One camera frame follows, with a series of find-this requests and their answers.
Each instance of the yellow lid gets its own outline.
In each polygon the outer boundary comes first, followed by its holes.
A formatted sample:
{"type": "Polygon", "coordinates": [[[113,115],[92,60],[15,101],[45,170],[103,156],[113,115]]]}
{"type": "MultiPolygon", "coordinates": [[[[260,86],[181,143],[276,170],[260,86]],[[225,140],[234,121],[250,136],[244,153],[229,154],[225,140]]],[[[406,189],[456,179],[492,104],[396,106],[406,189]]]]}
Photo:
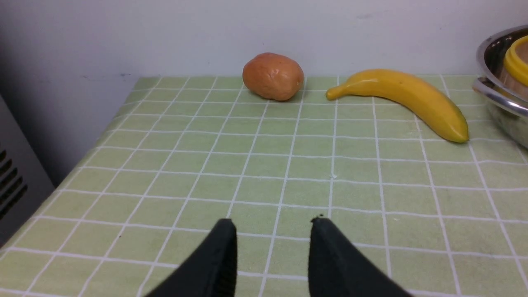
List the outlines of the yellow lid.
{"type": "Polygon", "coordinates": [[[506,51],[504,67],[516,80],[523,85],[528,86],[528,64],[526,64],[517,53],[517,49],[526,42],[528,42],[528,36],[519,38],[512,44],[512,46],[506,51]]]}

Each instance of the vent grille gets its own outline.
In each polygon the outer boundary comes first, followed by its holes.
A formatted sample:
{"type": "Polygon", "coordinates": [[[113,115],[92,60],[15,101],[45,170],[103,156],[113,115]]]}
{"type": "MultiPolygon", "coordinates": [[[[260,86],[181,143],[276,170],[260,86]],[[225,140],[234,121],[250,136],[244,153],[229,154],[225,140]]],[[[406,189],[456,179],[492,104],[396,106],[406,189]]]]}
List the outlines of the vent grille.
{"type": "Polygon", "coordinates": [[[27,192],[27,184],[0,146],[0,220],[27,192]]]}

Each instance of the potato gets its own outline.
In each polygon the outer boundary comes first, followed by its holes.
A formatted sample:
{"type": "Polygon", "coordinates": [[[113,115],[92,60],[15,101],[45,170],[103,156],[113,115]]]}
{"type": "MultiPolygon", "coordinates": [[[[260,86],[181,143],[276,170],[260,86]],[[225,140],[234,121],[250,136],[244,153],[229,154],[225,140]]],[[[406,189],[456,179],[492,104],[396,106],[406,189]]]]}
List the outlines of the potato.
{"type": "Polygon", "coordinates": [[[249,90],[262,98],[286,101],[303,86],[304,73],[294,60],[266,52],[244,66],[242,79],[249,90]]]}

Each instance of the yellow banana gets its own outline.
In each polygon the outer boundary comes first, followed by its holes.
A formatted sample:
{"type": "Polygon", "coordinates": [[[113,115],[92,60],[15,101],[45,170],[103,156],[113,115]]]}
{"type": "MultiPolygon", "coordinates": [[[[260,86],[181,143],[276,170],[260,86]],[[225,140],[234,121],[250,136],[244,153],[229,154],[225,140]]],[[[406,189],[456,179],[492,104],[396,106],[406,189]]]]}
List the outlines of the yellow banana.
{"type": "Polygon", "coordinates": [[[345,95],[392,100],[414,112],[440,137],[458,143],[469,140],[467,121],[460,109],[437,88],[408,73],[389,69],[365,70],[326,92],[328,100],[345,95]]]}

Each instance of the white wall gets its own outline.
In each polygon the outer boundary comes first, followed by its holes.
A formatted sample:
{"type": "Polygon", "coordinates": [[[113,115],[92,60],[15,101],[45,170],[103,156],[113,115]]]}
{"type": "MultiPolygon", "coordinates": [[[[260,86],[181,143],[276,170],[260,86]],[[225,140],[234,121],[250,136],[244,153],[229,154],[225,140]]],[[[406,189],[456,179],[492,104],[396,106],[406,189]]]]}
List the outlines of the white wall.
{"type": "Polygon", "coordinates": [[[476,47],[527,12],[527,0],[0,0],[0,90],[58,181],[138,75],[240,75],[264,51],[307,75],[477,73],[476,47]]]}

